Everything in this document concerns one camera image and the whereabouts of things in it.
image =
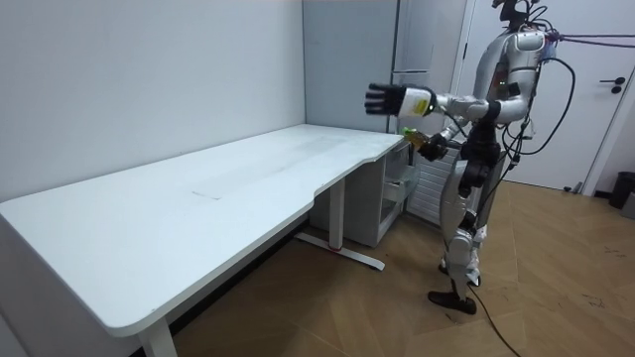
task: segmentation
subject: robot fingers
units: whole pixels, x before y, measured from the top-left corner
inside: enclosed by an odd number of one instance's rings
[[[366,92],[364,107],[368,115],[397,115],[404,102],[403,85],[371,83]]]

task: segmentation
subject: humanoid robot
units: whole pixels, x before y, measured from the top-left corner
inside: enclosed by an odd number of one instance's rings
[[[366,93],[369,115],[425,117],[438,112],[452,119],[449,126],[419,149],[419,154],[430,161],[442,158],[447,143],[462,127],[472,123],[441,199],[445,250],[440,269],[449,274],[452,290],[428,294],[429,300],[438,305],[469,314],[476,313],[476,303],[466,296],[467,284],[480,285],[479,274],[473,274],[475,269],[477,272],[474,260],[477,261],[476,252],[485,237],[484,227],[477,224],[480,208],[470,205],[470,197],[489,179],[498,179],[490,174],[501,160],[496,129],[527,118],[548,47],[547,34],[527,25],[528,15],[516,11],[517,2],[493,2],[494,8],[504,4],[500,19],[510,24],[482,56],[473,95],[439,94],[429,88],[383,84],[370,84]]]

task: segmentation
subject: white door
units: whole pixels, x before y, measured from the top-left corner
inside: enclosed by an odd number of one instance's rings
[[[549,10],[542,18],[562,34],[635,34],[635,1],[632,0],[543,0]],[[476,67],[489,43],[503,32],[499,10],[476,1],[471,21],[465,61],[458,93],[470,94]],[[635,66],[635,50],[596,47],[563,42],[558,57],[576,72],[577,86],[569,115],[539,155],[526,156],[506,179],[563,189],[586,182],[604,135],[626,89],[614,94],[614,83],[600,82],[624,77],[630,80]],[[537,134],[525,141],[523,152],[539,149],[558,123],[571,89],[569,72],[558,63],[544,66],[538,96],[532,111]]]

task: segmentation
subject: yellow object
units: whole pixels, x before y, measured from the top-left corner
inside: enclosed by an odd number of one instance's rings
[[[428,110],[428,100],[426,99],[420,100],[419,103],[417,103],[417,106],[415,107],[415,113],[418,115],[426,114],[427,110]]]
[[[415,151],[429,143],[430,138],[417,129],[404,128],[404,137],[415,146]]]

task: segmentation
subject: desk leg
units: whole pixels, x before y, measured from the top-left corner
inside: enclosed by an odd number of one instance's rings
[[[328,214],[328,242],[324,242],[306,233],[296,234],[296,238],[318,247],[328,249],[335,254],[363,263],[378,271],[383,271],[386,265],[377,259],[342,248],[344,243],[344,184],[345,178],[330,187],[330,208]]]
[[[147,357],[178,357],[170,328],[164,318],[139,333]]]

